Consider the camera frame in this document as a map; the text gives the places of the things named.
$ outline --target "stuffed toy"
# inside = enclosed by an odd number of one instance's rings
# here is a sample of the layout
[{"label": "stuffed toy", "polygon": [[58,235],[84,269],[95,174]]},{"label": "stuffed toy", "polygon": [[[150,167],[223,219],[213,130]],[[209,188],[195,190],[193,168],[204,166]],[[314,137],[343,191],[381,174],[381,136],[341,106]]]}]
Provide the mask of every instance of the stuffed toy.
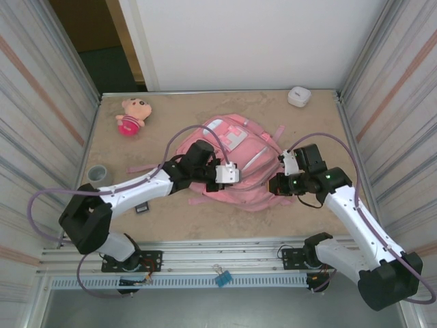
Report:
[{"label": "stuffed toy", "polygon": [[136,135],[144,120],[152,113],[152,108],[144,100],[138,98],[122,102],[125,115],[117,115],[118,131],[123,135]]}]

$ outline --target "small black object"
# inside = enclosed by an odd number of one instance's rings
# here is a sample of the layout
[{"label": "small black object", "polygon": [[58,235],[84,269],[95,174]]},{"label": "small black object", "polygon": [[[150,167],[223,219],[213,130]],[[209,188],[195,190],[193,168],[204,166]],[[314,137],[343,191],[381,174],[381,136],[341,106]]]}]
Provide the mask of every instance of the small black object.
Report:
[{"label": "small black object", "polygon": [[150,211],[149,202],[141,203],[135,206],[135,212],[137,214],[142,214]]},{"label": "small black object", "polygon": [[[139,282],[135,282],[133,280],[127,280],[127,279],[120,279],[118,286],[134,286],[134,284],[139,283]],[[137,289],[117,289],[117,291],[121,294],[121,295],[125,295],[125,294],[134,294],[139,290],[139,288]]]},{"label": "small black object", "polygon": [[[416,253],[402,254],[418,274],[422,273],[423,263]],[[360,271],[358,290],[366,304],[375,311],[397,303],[417,293],[419,280],[398,260],[382,262],[372,271]]]},{"label": "small black object", "polygon": [[282,265],[284,270],[309,270],[320,269],[326,267],[326,269],[332,269],[330,265],[321,263],[317,266],[311,266],[308,263],[307,256],[305,255],[303,248],[287,248],[282,249]]},{"label": "small black object", "polygon": [[281,163],[284,163],[284,155],[279,155],[278,156],[278,159],[279,159],[279,161],[281,162]]},{"label": "small black object", "polygon": [[[307,274],[307,289],[313,290],[316,289],[318,286],[322,285],[326,280],[329,279],[329,275],[323,274],[323,273],[308,273]],[[315,292],[323,292],[326,290],[329,286],[329,283],[327,283],[325,286],[321,287],[319,290]]]},{"label": "small black object", "polygon": [[[146,269],[144,267],[142,259],[147,258],[154,263],[154,268]],[[163,252],[162,251],[136,251],[127,261],[118,262],[114,258],[105,255],[103,256],[102,272],[108,273],[123,273],[123,272],[160,272],[161,264],[163,263]]]}]

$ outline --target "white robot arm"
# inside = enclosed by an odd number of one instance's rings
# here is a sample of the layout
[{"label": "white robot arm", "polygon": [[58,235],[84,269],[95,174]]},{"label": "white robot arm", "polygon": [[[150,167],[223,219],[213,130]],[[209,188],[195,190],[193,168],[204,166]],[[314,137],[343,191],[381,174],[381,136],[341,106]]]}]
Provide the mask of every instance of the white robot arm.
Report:
[{"label": "white robot arm", "polygon": [[[327,169],[314,144],[295,149],[293,154],[285,151],[279,160],[284,163],[285,172],[278,173],[269,181],[270,192],[298,197],[314,193],[317,200],[343,222],[360,249],[351,251],[340,245],[331,235],[317,234],[305,240],[302,252],[306,263],[311,267],[327,264],[342,272],[357,284],[361,296],[374,310],[381,310],[416,294],[419,280],[393,253],[418,274],[423,266],[420,257],[414,252],[407,254],[388,236],[358,199],[358,207],[374,231],[369,228],[355,207],[356,190],[352,181],[342,169]],[[384,239],[385,245],[376,234]]]},{"label": "white robot arm", "polygon": [[202,140],[191,145],[186,154],[165,162],[160,171],[156,170],[99,190],[90,184],[79,188],[79,191],[110,192],[101,196],[73,196],[59,218],[59,224],[79,253],[98,251],[130,271],[138,266],[137,244],[125,234],[109,232],[112,219],[136,205],[186,189],[192,182],[205,183],[207,191],[215,192],[240,181],[236,165],[232,162],[221,165],[214,148]]}]

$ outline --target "tan table surface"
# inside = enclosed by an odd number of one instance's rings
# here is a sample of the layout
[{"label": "tan table surface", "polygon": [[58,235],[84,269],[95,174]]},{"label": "tan table surface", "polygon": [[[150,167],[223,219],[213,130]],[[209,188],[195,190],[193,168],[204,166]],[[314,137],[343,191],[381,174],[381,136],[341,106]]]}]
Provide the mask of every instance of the tan table surface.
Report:
[{"label": "tan table surface", "polygon": [[[339,114],[329,90],[313,90],[308,105],[302,109],[288,104],[287,92],[223,92],[203,94],[147,94],[152,115],[134,137],[117,131],[115,116],[123,114],[124,98],[104,98],[100,106],[94,138],[85,172],[103,164],[112,173],[113,183],[140,174],[127,174],[126,168],[155,164],[162,160],[170,138],[185,126],[201,124],[217,114],[238,113],[262,125],[271,135],[279,125],[285,131],[279,145],[286,149],[298,138],[313,132],[332,133],[346,141]],[[183,134],[171,147],[171,154],[187,136]],[[302,146],[316,143],[328,167],[341,167],[355,183],[353,165],[343,148],[325,137],[313,137]],[[149,202],[150,212],[137,215],[128,210],[111,224],[113,231],[125,232],[136,241],[183,241],[216,238],[269,236],[309,236],[318,232],[347,234],[344,225],[329,209],[316,210],[300,204],[278,205],[257,213],[248,213],[229,204],[210,202],[190,206],[188,199],[197,197],[183,190],[169,197]],[[315,203],[314,195],[303,197]]]}]

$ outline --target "pink backpack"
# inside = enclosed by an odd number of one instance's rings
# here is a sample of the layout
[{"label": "pink backpack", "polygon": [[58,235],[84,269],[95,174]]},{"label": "pink backpack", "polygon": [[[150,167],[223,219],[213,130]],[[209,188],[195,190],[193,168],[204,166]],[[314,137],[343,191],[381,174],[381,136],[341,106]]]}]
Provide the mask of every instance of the pink backpack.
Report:
[{"label": "pink backpack", "polygon": [[[255,212],[287,202],[284,197],[269,193],[266,186],[268,180],[277,172],[283,172],[278,161],[282,150],[276,143],[284,130],[283,126],[271,137],[260,125],[237,114],[214,116],[204,125],[218,135],[227,150],[229,160],[237,164],[242,179],[238,184],[215,193],[207,193],[204,184],[192,183],[190,188],[201,193],[203,197],[192,199],[191,204],[218,200]],[[188,136],[176,150],[176,154],[185,154],[191,144],[199,139],[212,144],[216,157],[224,161],[217,141],[202,128]]]}]

